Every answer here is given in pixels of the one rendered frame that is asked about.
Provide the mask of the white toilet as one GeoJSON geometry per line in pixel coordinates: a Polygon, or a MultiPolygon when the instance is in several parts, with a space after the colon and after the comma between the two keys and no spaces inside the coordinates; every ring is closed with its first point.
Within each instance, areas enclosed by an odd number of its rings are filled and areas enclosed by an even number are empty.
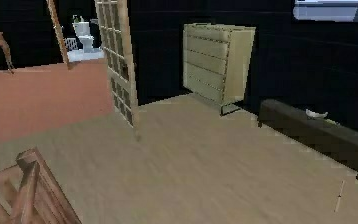
{"type": "Polygon", "coordinates": [[[74,32],[84,53],[95,53],[100,49],[100,33],[97,25],[90,22],[73,22],[74,32]]]}

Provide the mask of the white ribbed bin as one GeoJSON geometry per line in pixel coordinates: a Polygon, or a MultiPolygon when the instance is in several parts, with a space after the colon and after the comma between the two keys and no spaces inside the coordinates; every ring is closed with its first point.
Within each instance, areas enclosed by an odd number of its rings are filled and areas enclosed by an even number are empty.
{"type": "Polygon", "coordinates": [[[75,38],[66,38],[65,45],[68,51],[77,50],[77,40],[75,38]]]}

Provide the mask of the wooden glass-paned room door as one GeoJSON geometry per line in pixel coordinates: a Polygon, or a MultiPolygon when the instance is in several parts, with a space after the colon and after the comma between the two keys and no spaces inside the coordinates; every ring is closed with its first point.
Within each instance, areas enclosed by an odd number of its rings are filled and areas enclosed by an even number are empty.
{"type": "Polygon", "coordinates": [[[127,0],[95,0],[114,110],[140,140],[140,116],[127,0]]]}

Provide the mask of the white curved dish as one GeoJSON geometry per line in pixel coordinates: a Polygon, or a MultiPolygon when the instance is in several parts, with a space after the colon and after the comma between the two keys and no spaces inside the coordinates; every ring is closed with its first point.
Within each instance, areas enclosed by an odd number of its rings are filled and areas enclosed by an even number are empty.
{"type": "Polygon", "coordinates": [[[322,119],[324,119],[324,118],[326,118],[328,116],[328,112],[318,113],[318,112],[311,111],[309,109],[306,109],[305,113],[310,118],[322,118],[322,119]]]}

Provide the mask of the dark low bench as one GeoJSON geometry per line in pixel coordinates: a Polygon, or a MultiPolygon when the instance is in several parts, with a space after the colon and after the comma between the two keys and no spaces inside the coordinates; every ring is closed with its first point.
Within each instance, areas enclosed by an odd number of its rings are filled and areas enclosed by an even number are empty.
{"type": "Polygon", "coordinates": [[[310,118],[302,110],[266,99],[260,104],[258,126],[263,124],[334,159],[357,172],[358,132],[321,118],[310,118]]]}

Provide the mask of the grey wall appliance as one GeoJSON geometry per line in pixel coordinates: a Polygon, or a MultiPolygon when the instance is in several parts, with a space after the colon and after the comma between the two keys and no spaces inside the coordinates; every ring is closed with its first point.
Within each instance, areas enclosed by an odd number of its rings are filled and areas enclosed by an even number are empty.
{"type": "Polygon", "coordinates": [[[295,0],[297,20],[358,22],[358,0],[295,0]]]}

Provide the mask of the beige chest of drawers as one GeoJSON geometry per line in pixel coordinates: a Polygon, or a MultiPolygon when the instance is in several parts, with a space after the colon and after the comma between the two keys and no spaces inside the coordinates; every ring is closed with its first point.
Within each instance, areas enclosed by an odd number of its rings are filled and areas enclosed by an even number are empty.
{"type": "Polygon", "coordinates": [[[183,27],[183,85],[224,116],[245,98],[256,28],[191,23],[183,27]]]}

